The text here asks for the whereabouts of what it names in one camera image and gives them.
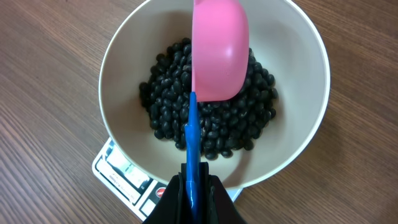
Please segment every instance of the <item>white scale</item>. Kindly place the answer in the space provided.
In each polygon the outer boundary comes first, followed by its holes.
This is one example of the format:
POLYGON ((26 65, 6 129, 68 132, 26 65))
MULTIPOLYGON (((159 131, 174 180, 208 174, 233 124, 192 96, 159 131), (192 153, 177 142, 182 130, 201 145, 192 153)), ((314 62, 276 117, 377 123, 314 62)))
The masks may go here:
MULTIPOLYGON (((95 157, 92 169, 94 175, 142 221, 152 212, 166 188, 132 165, 111 138, 95 157)), ((242 189, 229 190, 228 195, 234 202, 241 192, 242 189)))

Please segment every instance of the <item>pile of black beans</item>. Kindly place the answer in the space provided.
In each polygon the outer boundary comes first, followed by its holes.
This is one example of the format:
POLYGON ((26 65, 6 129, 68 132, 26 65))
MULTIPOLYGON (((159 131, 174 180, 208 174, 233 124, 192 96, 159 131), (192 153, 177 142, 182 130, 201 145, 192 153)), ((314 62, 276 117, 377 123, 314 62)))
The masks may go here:
MULTIPOLYGON (((192 85, 191 40, 182 39, 156 56, 148 82, 139 85, 142 106, 150 117, 157 139, 173 139, 177 149, 184 149, 184 126, 188 122, 192 85)), ((256 61, 249 49, 248 70, 241 91, 232 99, 199 103, 201 152, 207 159, 220 153, 230 157, 232 149, 252 150, 251 139, 275 117, 272 100, 278 98, 275 78, 256 61)))

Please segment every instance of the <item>red label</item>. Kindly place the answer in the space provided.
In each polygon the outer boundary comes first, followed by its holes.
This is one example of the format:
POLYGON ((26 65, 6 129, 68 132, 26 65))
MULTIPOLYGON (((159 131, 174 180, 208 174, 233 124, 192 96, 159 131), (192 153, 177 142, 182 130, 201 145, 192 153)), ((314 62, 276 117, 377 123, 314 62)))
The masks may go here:
POLYGON ((161 198, 161 196, 163 195, 165 190, 166 190, 165 187, 161 187, 161 188, 157 189, 156 190, 156 196, 158 196, 158 198, 161 198))

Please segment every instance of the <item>bowl rim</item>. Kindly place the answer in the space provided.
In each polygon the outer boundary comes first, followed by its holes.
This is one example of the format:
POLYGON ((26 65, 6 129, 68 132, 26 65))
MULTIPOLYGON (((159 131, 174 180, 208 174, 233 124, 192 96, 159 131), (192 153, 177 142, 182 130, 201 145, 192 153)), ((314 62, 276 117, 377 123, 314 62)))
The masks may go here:
MULTIPOLYGON (((152 174, 150 172, 148 172, 147 170, 145 170, 145 168, 143 168, 142 166, 140 166, 138 163, 135 162, 134 159, 132 159, 131 157, 129 157, 124 150, 122 149, 122 147, 120 147, 120 144, 118 143, 118 141, 116 140, 116 138, 114 137, 114 134, 112 132, 112 130, 110 129, 109 125, 108 125, 108 121, 106 120, 105 117, 105 113, 104 113, 104 109, 103 109, 103 102, 102 102, 102 79, 103 79, 103 71, 104 71, 104 65, 108 59, 108 54, 109 54, 109 50, 112 47, 114 40, 116 39, 116 37, 118 36, 119 32, 121 31, 121 29, 123 29, 123 27, 126 25, 126 23, 128 22, 128 20, 143 6, 145 6, 148 2, 150 1, 156 1, 156 0, 146 0, 144 1, 142 4, 140 4, 138 7, 135 8, 135 10, 133 10, 132 13, 130 13, 130 15, 127 16, 127 18, 123 21, 123 23, 119 26, 119 28, 117 29, 117 31, 114 33, 103 58, 102 64, 101 64, 101 70, 99 72, 99 82, 98 82, 98 99, 99 99, 99 108, 101 110, 101 116, 102 119, 104 121, 104 125, 105 128, 108 132, 108 134, 110 135, 111 139, 114 141, 115 145, 117 145, 117 147, 120 149, 121 153, 137 168, 139 168, 140 170, 142 170, 145 174, 147 174, 149 177, 163 183, 163 184, 168 184, 169 181, 168 180, 164 180, 160 177, 158 177, 155 174, 152 174)), ((326 51, 326 47, 325 44, 323 43, 323 40, 321 38, 321 35, 319 33, 319 31, 317 30, 317 28, 315 27, 315 24, 311 21, 311 19, 307 16, 307 14, 298 6, 296 5, 296 3, 294 3, 292 0, 284 0, 283 2, 287 3, 288 6, 292 7, 295 11, 297 11, 299 13, 299 15, 305 20, 305 22, 310 26, 311 31, 313 33, 313 35, 315 35, 316 39, 317 39, 317 43, 319 45, 319 48, 321 49, 322 52, 322 58, 323 58, 323 63, 325 64, 325 91, 323 93, 323 101, 322 101, 322 106, 321 109, 319 111, 318 114, 318 118, 315 121, 315 124, 312 126, 311 131, 309 132, 308 136, 306 137, 306 139, 304 140, 304 142, 300 145, 300 147, 298 147, 298 149, 288 158, 286 159, 284 162, 282 162, 279 166, 277 166, 276 168, 274 168, 273 170, 271 170, 270 172, 256 178, 253 179, 251 181, 248 181, 246 183, 234 186, 234 187, 227 187, 227 190, 233 190, 233 189, 241 189, 241 188, 245 188, 245 187, 249 187, 252 186, 254 184, 260 183, 263 180, 266 180, 270 177, 272 177, 273 175, 275 175, 276 173, 278 173, 279 171, 281 171, 283 168, 285 168, 287 165, 289 165, 297 156, 299 156, 299 154, 308 146, 308 144, 310 143, 310 141, 312 140, 312 138, 314 137, 315 133, 317 132, 322 119, 325 115, 326 112, 326 107, 328 105, 328 100, 329 100, 329 95, 330 95, 330 64, 329 64, 329 58, 328 58, 328 54, 326 51)))

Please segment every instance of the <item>wood grain tabletop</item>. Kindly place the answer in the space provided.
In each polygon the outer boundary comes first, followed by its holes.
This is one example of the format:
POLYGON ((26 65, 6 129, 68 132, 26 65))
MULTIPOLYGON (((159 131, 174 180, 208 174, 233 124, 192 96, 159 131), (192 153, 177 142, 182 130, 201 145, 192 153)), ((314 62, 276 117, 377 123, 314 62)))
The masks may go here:
MULTIPOLYGON (((91 163, 108 138, 101 61, 141 2, 0 1, 0 223, 140 223, 91 163)), ((398 1, 296 3, 329 54, 328 109, 306 150, 235 205, 248 223, 398 223, 398 1)))

